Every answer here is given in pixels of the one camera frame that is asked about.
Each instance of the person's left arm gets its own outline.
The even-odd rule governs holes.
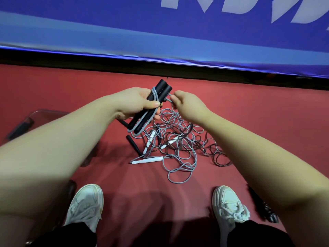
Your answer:
[[[146,100],[149,94],[134,87],[102,97],[1,146],[0,214],[34,218],[42,212],[114,119],[159,106]]]

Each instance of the pant leg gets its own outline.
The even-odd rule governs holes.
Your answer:
[[[73,223],[57,228],[52,232],[37,238],[30,247],[59,247],[79,246],[95,247],[96,233],[92,232],[85,223]]]
[[[257,224],[248,220],[244,223],[236,223],[227,238],[227,247],[235,246],[286,246],[294,247],[289,235],[277,228],[268,225]]]

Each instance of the person's left hand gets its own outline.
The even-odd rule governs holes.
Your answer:
[[[144,108],[152,109],[158,107],[154,119],[159,120],[160,102],[147,100],[146,98],[150,93],[150,89],[132,87],[110,95],[115,107],[115,117],[120,120],[126,120]]]

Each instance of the floor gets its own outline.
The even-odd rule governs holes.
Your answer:
[[[160,76],[0,65],[0,139],[30,112],[72,112],[123,89],[151,88]],[[168,78],[173,90],[195,93],[220,116],[265,137],[310,163],[329,177],[329,92],[283,87]],[[211,214],[214,187],[233,188],[251,211],[247,184],[234,166],[217,167],[198,158],[191,179],[172,184],[160,162],[129,165],[136,153],[126,129],[114,121],[101,138],[92,163],[72,177],[78,188],[100,185],[104,210],[97,228],[103,246],[207,246],[217,244],[219,229]],[[142,142],[137,141],[140,149]],[[184,178],[180,173],[177,178]]]

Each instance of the person's right hand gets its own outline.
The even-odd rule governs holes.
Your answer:
[[[202,125],[211,113],[202,100],[192,93],[176,91],[170,99],[181,117],[190,123]]]

